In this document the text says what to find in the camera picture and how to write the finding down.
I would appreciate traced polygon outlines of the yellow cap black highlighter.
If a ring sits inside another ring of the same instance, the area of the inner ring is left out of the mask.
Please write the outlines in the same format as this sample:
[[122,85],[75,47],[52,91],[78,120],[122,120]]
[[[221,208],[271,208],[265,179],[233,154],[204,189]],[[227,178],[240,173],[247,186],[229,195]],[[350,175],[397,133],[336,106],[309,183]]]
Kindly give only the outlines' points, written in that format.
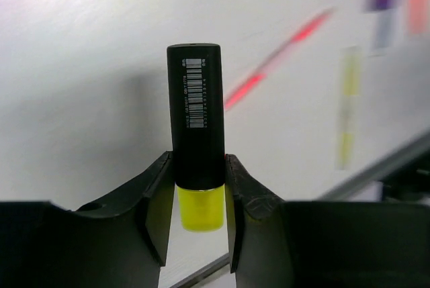
[[217,44],[167,47],[173,171],[181,223],[211,232],[224,223],[224,104]]

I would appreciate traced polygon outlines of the thin blue pen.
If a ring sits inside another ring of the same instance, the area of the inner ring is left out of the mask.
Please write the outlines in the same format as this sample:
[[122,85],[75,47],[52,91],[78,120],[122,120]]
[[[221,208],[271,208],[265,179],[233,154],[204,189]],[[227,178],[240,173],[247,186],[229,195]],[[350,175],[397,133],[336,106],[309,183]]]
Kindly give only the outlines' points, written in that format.
[[378,13],[372,42],[372,56],[382,56],[391,47],[396,31],[397,13],[396,8],[385,9]]

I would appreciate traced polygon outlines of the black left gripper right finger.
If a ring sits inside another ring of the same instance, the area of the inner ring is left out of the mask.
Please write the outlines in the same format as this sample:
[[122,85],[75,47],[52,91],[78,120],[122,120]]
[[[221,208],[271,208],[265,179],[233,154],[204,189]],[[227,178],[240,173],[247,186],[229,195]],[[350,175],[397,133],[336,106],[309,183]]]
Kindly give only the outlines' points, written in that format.
[[285,201],[225,158],[237,287],[428,287],[429,208]]

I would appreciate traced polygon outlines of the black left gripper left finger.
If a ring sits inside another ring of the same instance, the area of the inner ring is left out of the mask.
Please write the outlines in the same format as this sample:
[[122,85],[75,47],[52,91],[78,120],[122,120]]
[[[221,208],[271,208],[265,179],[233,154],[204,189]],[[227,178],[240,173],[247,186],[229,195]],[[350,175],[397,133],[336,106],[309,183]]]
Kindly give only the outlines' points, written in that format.
[[167,260],[171,154],[75,211],[1,204],[2,287],[156,287]]

